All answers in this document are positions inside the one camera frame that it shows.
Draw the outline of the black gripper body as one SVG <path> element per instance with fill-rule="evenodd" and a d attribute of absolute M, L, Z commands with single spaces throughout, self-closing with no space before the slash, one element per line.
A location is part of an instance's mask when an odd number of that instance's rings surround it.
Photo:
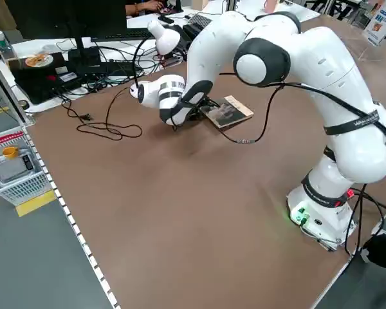
<path fill-rule="evenodd" d="M 203 120 L 206 115 L 206 111 L 210 111 L 212 108 L 218 108 L 219 104 L 211 98 L 203 98 L 199 104 L 190 111 L 190 121 Z"/>

